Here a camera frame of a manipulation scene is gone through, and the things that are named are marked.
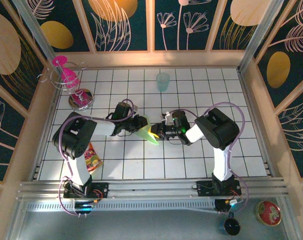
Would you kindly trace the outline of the green cloth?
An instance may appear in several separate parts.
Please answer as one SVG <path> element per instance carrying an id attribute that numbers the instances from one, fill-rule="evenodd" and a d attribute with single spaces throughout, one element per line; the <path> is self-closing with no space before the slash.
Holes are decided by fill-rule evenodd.
<path id="1" fill-rule="evenodd" d="M 147 115 L 143 115 L 142 117 L 146 118 L 147 120 L 147 125 L 145 125 L 144 127 L 142 127 L 141 129 L 139 129 L 138 131 L 134 132 L 133 134 L 142 138 L 143 140 L 146 140 L 148 142 L 150 142 L 153 145 L 158 146 L 159 143 L 156 140 L 155 136 L 151 133 L 149 133 L 150 128 L 152 127 L 150 120 L 148 118 Z"/>

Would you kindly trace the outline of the translucent teal plastic cup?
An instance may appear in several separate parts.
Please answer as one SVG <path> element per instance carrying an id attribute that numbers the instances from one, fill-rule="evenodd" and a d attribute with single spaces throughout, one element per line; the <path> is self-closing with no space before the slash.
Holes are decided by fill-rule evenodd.
<path id="1" fill-rule="evenodd" d="M 157 89 L 160 92 L 165 92 L 168 89 L 169 82 L 170 82 L 170 76 L 167 73 L 160 72 L 159 74 L 157 74 L 156 85 L 157 85 Z"/>

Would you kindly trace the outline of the colourful snack packet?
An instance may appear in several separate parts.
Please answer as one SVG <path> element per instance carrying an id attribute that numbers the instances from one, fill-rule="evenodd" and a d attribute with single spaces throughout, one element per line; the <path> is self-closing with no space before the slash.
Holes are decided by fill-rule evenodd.
<path id="1" fill-rule="evenodd" d="M 103 161 L 96 153 L 92 143 L 90 142 L 84 152 L 85 164 L 88 172 L 92 174 L 97 168 L 103 165 Z"/>

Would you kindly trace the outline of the pink plastic wine glass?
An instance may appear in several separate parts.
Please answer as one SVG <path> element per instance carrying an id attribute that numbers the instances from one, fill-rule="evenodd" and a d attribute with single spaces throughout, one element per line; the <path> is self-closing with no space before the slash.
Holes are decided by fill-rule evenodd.
<path id="1" fill-rule="evenodd" d="M 60 71 L 62 80 L 61 86 L 64 90 L 72 90 L 79 85 L 79 79 L 76 73 L 70 68 L 65 67 L 68 58 L 64 55 L 59 55 L 53 58 L 52 64 Z"/>

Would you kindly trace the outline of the round black cap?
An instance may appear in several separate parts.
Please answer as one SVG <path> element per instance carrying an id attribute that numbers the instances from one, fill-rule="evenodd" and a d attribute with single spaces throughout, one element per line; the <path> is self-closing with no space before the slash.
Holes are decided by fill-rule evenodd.
<path id="1" fill-rule="evenodd" d="M 240 233 L 241 226 L 235 218 L 227 218 L 224 221 L 223 228 L 228 235 L 236 236 Z"/>

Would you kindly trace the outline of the round red tin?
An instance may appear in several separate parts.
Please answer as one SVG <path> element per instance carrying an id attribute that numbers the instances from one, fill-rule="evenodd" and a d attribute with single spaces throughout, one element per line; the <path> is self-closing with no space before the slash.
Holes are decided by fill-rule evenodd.
<path id="1" fill-rule="evenodd" d="M 257 203 L 254 209 L 256 219 L 263 225 L 275 227 L 282 221 L 281 209 L 277 204 L 269 200 Z"/>

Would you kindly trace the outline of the aluminium mounting rail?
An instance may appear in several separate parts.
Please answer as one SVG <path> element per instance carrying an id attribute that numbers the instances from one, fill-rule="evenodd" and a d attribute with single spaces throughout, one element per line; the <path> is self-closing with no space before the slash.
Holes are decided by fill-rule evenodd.
<path id="1" fill-rule="evenodd" d="M 182 200 L 197 198 L 197 178 L 108 180 L 107 198 L 111 201 L 129 200 Z M 56 199 L 59 181 L 27 181 L 19 184 L 17 199 Z M 289 194 L 281 177 L 242 177 L 242 198 L 282 197 Z"/>

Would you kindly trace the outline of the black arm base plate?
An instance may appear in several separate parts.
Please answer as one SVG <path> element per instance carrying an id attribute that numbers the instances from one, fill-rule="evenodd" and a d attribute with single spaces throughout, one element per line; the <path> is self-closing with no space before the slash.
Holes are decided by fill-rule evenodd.
<path id="1" fill-rule="evenodd" d="M 63 184 L 63 197 L 65 199 L 105 199 L 108 197 L 109 184 L 107 182 L 93 182 L 86 190 L 87 195 L 73 189 L 69 182 Z"/>
<path id="2" fill-rule="evenodd" d="M 197 181 L 196 190 L 199 197 L 232 197 L 234 193 L 239 196 L 242 195 L 238 180 L 234 180 L 226 187 L 222 187 L 217 181 Z"/>

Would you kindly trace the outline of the aluminium frame post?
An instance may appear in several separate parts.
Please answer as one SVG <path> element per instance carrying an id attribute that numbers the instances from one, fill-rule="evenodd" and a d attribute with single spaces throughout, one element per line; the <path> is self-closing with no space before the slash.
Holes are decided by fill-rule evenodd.
<path id="1" fill-rule="evenodd" d="M 268 29 L 272 25 L 275 20 L 275 17 L 279 13 L 284 0 L 271 0 L 266 11 L 262 16 L 262 20 L 258 24 L 257 28 L 255 29 L 247 48 L 245 49 L 244 56 L 238 65 L 238 73 L 242 74 L 247 69 L 248 65 L 250 64 L 254 53 L 256 52 L 257 48 L 259 47 L 260 43 L 262 42 L 263 38 L 267 34 Z"/>
<path id="2" fill-rule="evenodd" d="M 53 0 L 12 0 L 12 2 L 46 58 L 51 62 L 55 57 L 55 53 L 41 30 L 38 20 L 45 20 L 50 15 L 55 8 Z"/>

